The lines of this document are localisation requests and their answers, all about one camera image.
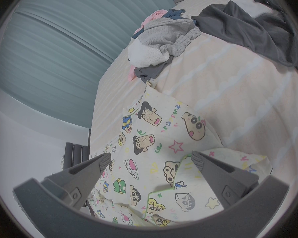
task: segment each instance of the pink star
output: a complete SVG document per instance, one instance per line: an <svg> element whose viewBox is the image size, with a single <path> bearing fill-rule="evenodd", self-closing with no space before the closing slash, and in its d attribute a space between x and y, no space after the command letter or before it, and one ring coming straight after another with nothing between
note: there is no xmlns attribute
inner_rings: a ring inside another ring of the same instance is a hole
<svg viewBox="0 0 298 238"><path fill-rule="evenodd" d="M170 145L169 148L171 148L174 151L174 153L177 153L177 151L183 152L183 149L181 148L182 145L183 143L178 143L174 140L173 145Z"/></svg>

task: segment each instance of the star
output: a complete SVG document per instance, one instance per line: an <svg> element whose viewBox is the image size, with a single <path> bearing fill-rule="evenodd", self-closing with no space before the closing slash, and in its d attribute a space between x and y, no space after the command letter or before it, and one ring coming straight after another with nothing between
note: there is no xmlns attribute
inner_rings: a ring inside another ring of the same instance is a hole
<svg viewBox="0 0 298 238"><path fill-rule="evenodd" d="M218 205L220 205L218 199L210 197L207 204L205 205L205 207L208 207L213 210L215 208L215 206L218 206Z"/></svg>
<svg viewBox="0 0 298 238"><path fill-rule="evenodd" d="M174 140L173 145L170 145L169 148L171 148L174 151L174 153L177 153L177 151L183 152L183 149L181 148L182 145L183 143L178 143Z"/></svg>

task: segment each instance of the pink garment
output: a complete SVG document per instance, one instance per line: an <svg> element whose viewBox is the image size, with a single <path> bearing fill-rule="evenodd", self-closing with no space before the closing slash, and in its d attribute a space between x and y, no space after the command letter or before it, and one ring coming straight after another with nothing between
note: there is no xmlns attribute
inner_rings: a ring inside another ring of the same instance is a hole
<svg viewBox="0 0 298 238"><path fill-rule="evenodd" d="M142 29L148 22L152 21L153 19L156 19L156 18L161 18L164 14L166 14L168 11L167 10L157 10L155 11L153 14L151 14L150 16L148 16L144 22L141 23L141 27L138 28L135 32L139 32L140 29Z"/></svg>
<svg viewBox="0 0 298 238"><path fill-rule="evenodd" d="M139 32L148 22L152 21L153 19L156 18L161 18L164 14L166 14L168 11L167 10L157 10L155 11L153 14L151 14L150 16L148 16L144 22L141 23L141 27L138 28L135 32ZM129 74L128 74L128 81L132 81L134 78L136 77L135 75L135 66L131 65L130 66L130 70L129 70Z"/></svg>

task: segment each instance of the bed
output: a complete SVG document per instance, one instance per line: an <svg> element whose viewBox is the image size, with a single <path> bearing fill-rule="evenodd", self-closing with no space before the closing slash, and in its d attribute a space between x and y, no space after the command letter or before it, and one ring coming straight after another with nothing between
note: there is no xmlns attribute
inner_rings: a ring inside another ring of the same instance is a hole
<svg viewBox="0 0 298 238"><path fill-rule="evenodd" d="M184 0L174 9L193 16L210 4L228 1ZM137 101L145 87L139 78L127 80L127 55L128 47L99 82L90 157L103 153L104 146L118 136L123 108ZM155 81L159 92L199 111L224 147L269 157L272 174L290 185L269 225L274 224L298 190L297 70L202 33Z"/></svg>

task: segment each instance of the curtain fold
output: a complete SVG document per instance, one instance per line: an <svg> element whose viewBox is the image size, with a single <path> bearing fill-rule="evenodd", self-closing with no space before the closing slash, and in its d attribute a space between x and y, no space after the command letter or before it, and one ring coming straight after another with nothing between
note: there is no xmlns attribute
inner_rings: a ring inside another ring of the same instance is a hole
<svg viewBox="0 0 298 238"><path fill-rule="evenodd" d="M22 0L1 43L0 88L42 113L90 128L102 75L148 15L174 5Z"/></svg>

